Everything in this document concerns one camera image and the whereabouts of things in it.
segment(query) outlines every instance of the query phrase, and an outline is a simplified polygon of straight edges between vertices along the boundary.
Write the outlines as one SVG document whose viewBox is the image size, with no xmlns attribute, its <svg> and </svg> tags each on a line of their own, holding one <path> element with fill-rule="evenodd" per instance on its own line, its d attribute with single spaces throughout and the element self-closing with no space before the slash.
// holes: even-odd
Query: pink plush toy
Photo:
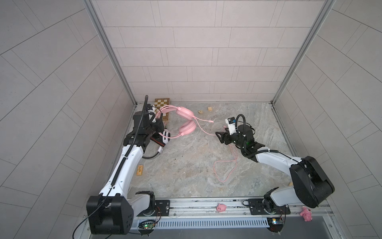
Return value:
<svg viewBox="0 0 382 239">
<path fill-rule="evenodd" d="M 225 211 L 225 209 L 227 208 L 227 206 L 226 205 L 224 205 L 224 204 L 218 204 L 217 205 L 217 207 L 216 207 L 216 210 L 218 211 L 218 212 L 222 212 L 222 211 Z"/>
<path fill-rule="evenodd" d="M 303 211 L 300 212 L 300 216 L 303 216 L 305 221 L 311 221 L 312 218 L 312 212 L 310 209 L 307 209 L 305 206 L 303 206 Z"/>
</svg>

